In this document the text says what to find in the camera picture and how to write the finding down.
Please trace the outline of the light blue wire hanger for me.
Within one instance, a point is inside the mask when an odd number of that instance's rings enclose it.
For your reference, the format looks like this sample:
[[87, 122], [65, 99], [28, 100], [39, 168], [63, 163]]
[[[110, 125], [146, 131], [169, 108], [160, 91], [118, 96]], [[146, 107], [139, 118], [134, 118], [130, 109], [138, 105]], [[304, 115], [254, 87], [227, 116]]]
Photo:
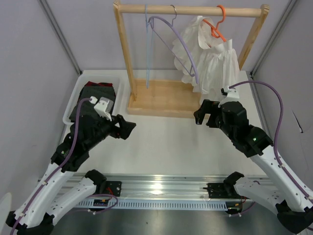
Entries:
[[152, 46], [151, 42], [153, 40], [153, 33], [149, 35], [149, 21], [147, 16], [147, 5], [145, 5], [145, 27], [146, 27], [146, 88], [149, 88], [149, 82], [150, 82], [150, 69], [151, 69], [151, 52], [152, 52]]

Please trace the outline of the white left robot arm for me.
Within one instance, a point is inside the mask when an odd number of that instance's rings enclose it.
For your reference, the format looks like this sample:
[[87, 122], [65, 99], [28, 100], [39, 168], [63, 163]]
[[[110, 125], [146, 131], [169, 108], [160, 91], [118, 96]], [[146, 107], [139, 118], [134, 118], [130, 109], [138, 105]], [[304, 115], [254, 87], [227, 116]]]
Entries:
[[110, 190], [107, 178], [99, 171], [88, 171], [82, 180], [60, 198], [59, 190], [89, 158], [89, 152], [107, 137], [126, 140], [134, 122], [122, 115], [111, 119], [78, 116], [70, 132], [56, 148], [48, 168], [28, 199], [8, 214], [6, 224], [11, 234], [49, 235], [58, 221], [76, 204], [87, 197], [117, 198]]

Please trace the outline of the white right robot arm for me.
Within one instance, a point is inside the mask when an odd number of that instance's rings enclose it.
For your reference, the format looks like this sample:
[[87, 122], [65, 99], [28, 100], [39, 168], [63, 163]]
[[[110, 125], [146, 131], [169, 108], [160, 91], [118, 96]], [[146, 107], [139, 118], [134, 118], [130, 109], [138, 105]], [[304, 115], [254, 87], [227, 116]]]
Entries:
[[269, 190], [234, 172], [235, 180], [224, 184], [224, 194], [231, 198], [239, 194], [252, 199], [273, 212], [291, 233], [299, 234], [312, 225], [312, 189], [274, 151], [273, 140], [265, 131], [249, 124], [242, 104], [238, 101], [220, 104], [206, 99], [194, 112], [197, 125], [202, 124], [206, 114], [209, 114], [206, 125], [222, 130], [234, 147], [257, 164], [277, 188]]

